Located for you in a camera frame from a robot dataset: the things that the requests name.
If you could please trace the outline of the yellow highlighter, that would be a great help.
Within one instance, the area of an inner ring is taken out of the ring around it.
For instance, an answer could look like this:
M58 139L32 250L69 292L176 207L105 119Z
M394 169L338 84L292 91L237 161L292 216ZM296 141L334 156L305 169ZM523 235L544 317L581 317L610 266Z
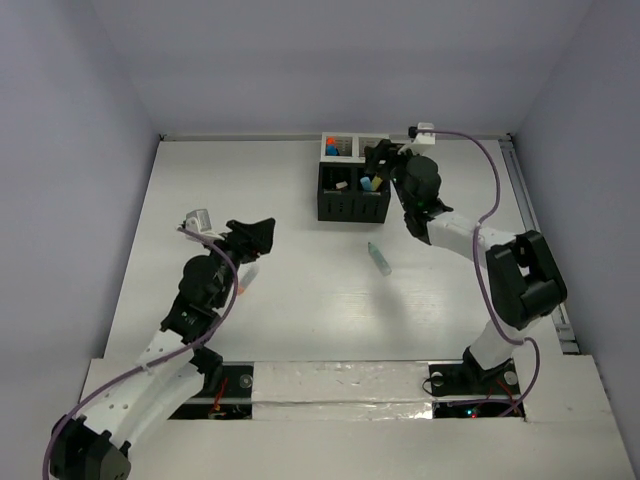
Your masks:
M371 180L371 187L373 191L378 191L380 186L383 184L383 179L378 175L374 176Z

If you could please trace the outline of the light blue highlighter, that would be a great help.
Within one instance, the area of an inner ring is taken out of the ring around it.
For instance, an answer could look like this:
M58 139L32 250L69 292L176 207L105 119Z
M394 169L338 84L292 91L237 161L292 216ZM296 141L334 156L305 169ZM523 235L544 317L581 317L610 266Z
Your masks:
M364 191L366 191L366 192L373 192L374 191L372 180L367 176L363 176L363 177L360 178L360 185L361 185L362 189Z

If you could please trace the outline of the orange cap black highlighter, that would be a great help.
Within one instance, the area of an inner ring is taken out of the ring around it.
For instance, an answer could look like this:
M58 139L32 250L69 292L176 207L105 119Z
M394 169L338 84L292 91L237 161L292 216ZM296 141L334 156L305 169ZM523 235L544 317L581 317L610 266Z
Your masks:
M328 138L325 145L325 155L326 156L334 156L332 153L332 147L336 146L335 140L333 138Z

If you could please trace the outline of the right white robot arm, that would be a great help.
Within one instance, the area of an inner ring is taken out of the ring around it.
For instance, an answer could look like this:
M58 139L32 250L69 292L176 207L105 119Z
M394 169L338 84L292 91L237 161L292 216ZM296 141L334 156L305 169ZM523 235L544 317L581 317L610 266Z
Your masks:
M482 392L525 342L530 326L566 300L567 287L540 232L485 227L486 216L470 220L445 205L438 166L416 146L383 139L364 148L365 168L393 184L414 238L473 263L490 320L465 351L460 379L468 390Z

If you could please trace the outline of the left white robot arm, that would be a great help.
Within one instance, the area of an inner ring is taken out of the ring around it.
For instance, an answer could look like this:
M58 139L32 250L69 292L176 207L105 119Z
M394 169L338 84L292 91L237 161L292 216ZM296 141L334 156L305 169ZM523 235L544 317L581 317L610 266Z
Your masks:
M190 213L178 231L205 248L184 265L176 297L133 366L98 387L51 432L45 479L126 479L132 454L186 400L217 394L223 359L206 344L239 293L238 271L271 252L276 221L230 220L216 234Z

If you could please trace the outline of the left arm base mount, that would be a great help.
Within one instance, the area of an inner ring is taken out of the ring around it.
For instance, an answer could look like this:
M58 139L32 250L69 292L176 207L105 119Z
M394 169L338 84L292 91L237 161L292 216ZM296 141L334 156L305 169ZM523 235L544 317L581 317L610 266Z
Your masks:
M253 363L226 363L208 348L191 360L204 375L203 388L181 405L171 420L250 420L252 418Z

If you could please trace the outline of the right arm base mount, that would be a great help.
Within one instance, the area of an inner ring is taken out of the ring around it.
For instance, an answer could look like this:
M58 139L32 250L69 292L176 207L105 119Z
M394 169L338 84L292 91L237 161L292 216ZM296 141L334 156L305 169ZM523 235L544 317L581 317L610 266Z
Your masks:
M422 389L435 419L525 417L512 359L485 371L465 351L459 361L430 363Z

